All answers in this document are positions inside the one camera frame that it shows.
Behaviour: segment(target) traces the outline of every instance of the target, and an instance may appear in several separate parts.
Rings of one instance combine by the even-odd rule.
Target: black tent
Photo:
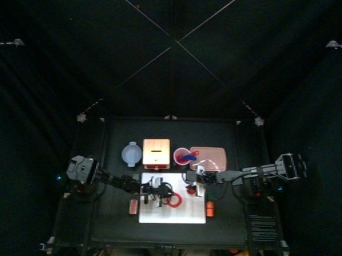
[[[12,0],[0,14],[2,255],[42,254],[82,113],[261,117],[270,161],[308,159],[280,200],[294,255],[341,254],[341,1]]]

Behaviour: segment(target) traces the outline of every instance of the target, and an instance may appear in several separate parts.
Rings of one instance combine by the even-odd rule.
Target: black curtain
[[[301,153],[309,178],[289,183],[281,213],[297,255],[341,255],[342,51],[329,49],[266,122],[273,159]]]
[[[40,255],[39,244],[52,235],[63,186],[58,177],[75,134],[77,115],[44,80],[38,61],[27,48],[0,46],[0,255]]]

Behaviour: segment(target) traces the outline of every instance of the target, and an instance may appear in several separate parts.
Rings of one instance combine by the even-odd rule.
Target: orange box
[[[170,139],[145,139],[145,169],[170,169]]]

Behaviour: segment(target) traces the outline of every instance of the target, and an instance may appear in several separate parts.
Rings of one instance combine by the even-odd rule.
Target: metal bar
[[[122,85],[125,85],[125,84],[131,80],[131,78],[133,78],[147,66],[150,66],[150,64],[151,64],[170,49],[171,49],[171,47],[169,47],[162,53],[159,53],[158,56],[157,56],[151,61],[149,61],[147,64],[145,64],[145,65],[138,69],[138,71],[135,71],[134,74],[133,74],[129,78],[126,78],[125,81],[121,82],[121,83],[110,90],[109,93],[111,93],[118,87],[121,87]]]
[[[230,1],[179,40],[182,42],[233,3],[236,0]]]
[[[201,60],[195,57],[195,55],[189,51],[189,49],[181,44],[179,41],[177,41],[177,44],[182,47],[182,49],[189,53],[189,55],[195,59],[195,61],[199,63],[199,65],[207,70],[207,72],[211,74],[211,76],[218,80],[218,82],[226,86],[223,81],[218,78],[218,76],[213,73],[213,71],[207,68],[207,66],[201,62]]]
[[[133,7],[134,9],[149,19],[149,21],[165,32],[165,34],[167,36],[171,37],[171,35],[167,33],[167,31],[157,24],[157,22],[139,10],[139,8],[129,1],[129,0],[125,0]]]

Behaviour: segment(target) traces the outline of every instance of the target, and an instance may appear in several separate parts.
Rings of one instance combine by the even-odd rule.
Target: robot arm
[[[171,198],[174,195],[170,183],[163,180],[155,179],[155,182],[151,180],[142,184],[131,176],[113,176],[99,167],[99,162],[95,159],[83,156],[75,156],[71,159],[67,175],[75,182],[78,190],[85,193],[93,193],[91,188],[102,182],[129,193],[143,195],[146,198],[149,195],[158,196],[159,199]]]
[[[233,185],[242,185],[245,179],[252,178],[273,178],[290,181],[306,178],[306,163],[301,155],[282,154],[274,164],[262,165],[260,167],[248,167],[242,171],[225,172],[187,172],[187,180],[205,184],[219,184],[231,182]]]

